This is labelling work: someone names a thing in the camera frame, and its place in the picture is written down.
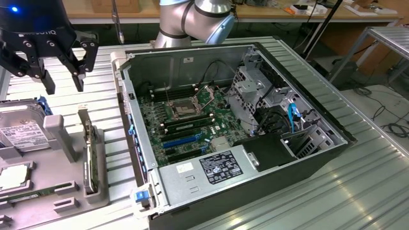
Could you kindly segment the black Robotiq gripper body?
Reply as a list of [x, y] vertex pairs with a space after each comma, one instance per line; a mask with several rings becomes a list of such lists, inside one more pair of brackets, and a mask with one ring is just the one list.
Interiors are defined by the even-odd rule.
[[0, 2], [0, 58], [16, 59], [16, 51], [36, 51], [38, 58], [66, 56], [76, 60], [77, 38], [61, 0]]

